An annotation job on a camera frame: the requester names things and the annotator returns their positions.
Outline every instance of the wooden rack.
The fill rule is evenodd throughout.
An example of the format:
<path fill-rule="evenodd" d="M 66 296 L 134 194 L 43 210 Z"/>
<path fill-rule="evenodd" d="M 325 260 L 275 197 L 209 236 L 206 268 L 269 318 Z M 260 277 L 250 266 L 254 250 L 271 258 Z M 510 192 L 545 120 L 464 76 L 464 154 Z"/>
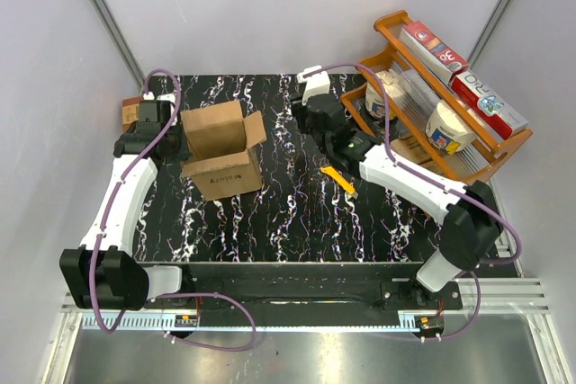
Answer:
<path fill-rule="evenodd" d="M 422 119 L 412 110 L 402 109 L 395 101 L 389 98 L 389 104 L 392 110 L 396 112 L 398 118 L 406 125 L 410 133 L 426 150 L 433 161 L 435 161 L 445 177 L 454 180 L 460 180 L 471 184 L 475 180 L 488 181 L 500 167 L 522 146 L 532 135 L 532 130 L 525 129 L 518 134 L 503 141 L 496 140 L 468 111 L 460 105 L 457 97 L 452 94 L 442 82 L 440 82 L 432 72 L 430 72 L 412 52 L 400 42 L 399 36 L 402 26 L 411 23 L 412 20 L 405 11 L 399 11 L 390 15 L 379 18 L 374 23 L 374 28 L 381 33 L 387 40 L 387 45 L 379 54 L 365 58 L 360 63 L 371 68 L 375 72 L 389 69 L 392 65 L 397 65 L 403 70 L 415 69 L 426 80 L 426 82 L 436 91 L 438 96 L 462 118 L 462 120 L 474 131 L 478 139 L 473 143 L 473 149 L 466 152 L 467 149 L 457 152 L 461 154 L 462 160 L 481 159 L 481 163 L 466 164 L 467 170 L 455 170 L 438 150 L 433 147 L 424 133 Z M 373 77 L 360 70 L 364 78 L 378 92 L 378 84 Z M 368 134 L 374 135 L 374 132 L 368 126 L 365 118 L 358 112 L 354 100 L 365 98 L 367 84 L 347 92 L 342 95 L 341 101 L 347 107 L 348 111 L 362 128 Z"/>

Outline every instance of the black marble table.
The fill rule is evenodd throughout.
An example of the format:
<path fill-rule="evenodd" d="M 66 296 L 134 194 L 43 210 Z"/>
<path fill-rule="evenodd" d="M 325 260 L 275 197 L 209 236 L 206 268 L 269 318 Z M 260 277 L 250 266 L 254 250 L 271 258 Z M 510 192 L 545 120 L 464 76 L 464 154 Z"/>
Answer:
<path fill-rule="evenodd" d="M 434 220 L 395 193 L 353 180 L 351 200 L 320 167 L 327 164 L 292 119 L 295 76 L 180 76 L 183 110 L 240 100 L 263 113 L 267 141 L 258 149 L 261 191 L 204 201 L 179 165 L 165 165 L 150 188 L 134 237 L 134 257 L 154 262 L 422 261 L 435 250 Z M 334 97 L 364 82 L 332 76 Z M 156 77 L 155 94 L 170 80 Z"/>

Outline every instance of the gray wall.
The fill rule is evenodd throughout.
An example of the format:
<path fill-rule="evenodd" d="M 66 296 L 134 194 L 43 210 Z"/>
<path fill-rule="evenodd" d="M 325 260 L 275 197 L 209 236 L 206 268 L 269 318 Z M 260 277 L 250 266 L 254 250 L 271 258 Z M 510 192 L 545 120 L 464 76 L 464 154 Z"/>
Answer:
<path fill-rule="evenodd" d="M 575 25 L 574 0 L 516 0 L 475 68 L 534 130 L 495 184 L 526 245 L 523 267 L 542 280 L 573 371 Z"/>
<path fill-rule="evenodd" d="M 144 70 L 295 73 L 374 54 L 406 9 L 467 56 L 497 0 L 107 0 Z"/>
<path fill-rule="evenodd" d="M 136 85 L 88 0 L 0 0 L 0 381 L 34 382 Z"/>

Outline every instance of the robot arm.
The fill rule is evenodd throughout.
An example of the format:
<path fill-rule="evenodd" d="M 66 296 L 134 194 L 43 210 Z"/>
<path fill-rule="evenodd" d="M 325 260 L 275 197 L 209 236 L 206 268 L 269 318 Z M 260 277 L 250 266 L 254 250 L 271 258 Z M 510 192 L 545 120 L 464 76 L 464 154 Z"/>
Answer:
<path fill-rule="evenodd" d="M 298 121 L 300 132 L 311 135 L 320 151 L 340 171 L 396 192 L 442 225 L 440 246 L 419 269 L 417 284 L 434 293 L 460 272 L 473 270 L 498 239 L 502 227 L 483 211 L 447 191 L 472 196 L 498 212 L 490 187 L 483 182 L 468 186 L 446 179 L 398 154 L 394 154 L 396 160 L 392 161 L 384 145 L 377 144 L 373 137 L 350 123 L 340 102 L 323 91 L 317 80 L 307 83 L 304 95 L 291 98 L 292 116 Z M 431 178 L 443 189 L 418 174 Z"/>
<path fill-rule="evenodd" d="M 101 308 L 138 310 L 147 299 L 180 289 L 182 270 L 176 266 L 142 268 L 132 258 L 132 240 L 138 215 L 159 167 L 189 157 L 179 116 L 167 134 L 143 158 L 142 152 L 167 125 L 174 110 L 174 96 L 148 98 L 139 104 L 139 120 L 132 123 L 114 145 L 112 178 L 98 214 L 78 249 L 66 249 L 60 269 L 79 308 L 91 308 L 89 264 L 96 238 L 102 235 L 96 267 L 96 292 Z M 131 169 L 122 179 L 122 174 Z M 108 209 L 105 231 L 100 228 Z"/>

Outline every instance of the red and white box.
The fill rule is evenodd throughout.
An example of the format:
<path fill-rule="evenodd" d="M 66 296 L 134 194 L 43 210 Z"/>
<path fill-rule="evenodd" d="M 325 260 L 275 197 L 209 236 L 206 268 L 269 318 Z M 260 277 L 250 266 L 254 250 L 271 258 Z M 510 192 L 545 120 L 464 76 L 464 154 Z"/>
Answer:
<path fill-rule="evenodd" d="M 400 41 L 408 47 L 445 85 L 468 68 L 468 62 L 448 47 L 422 22 L 402 28 Z"/>
<path fill-rule="evenodd" d="M 470 69 L 454 78 L 452 90 L 504 139 L 518 134 L 528 126 L 526 119 Z"/>

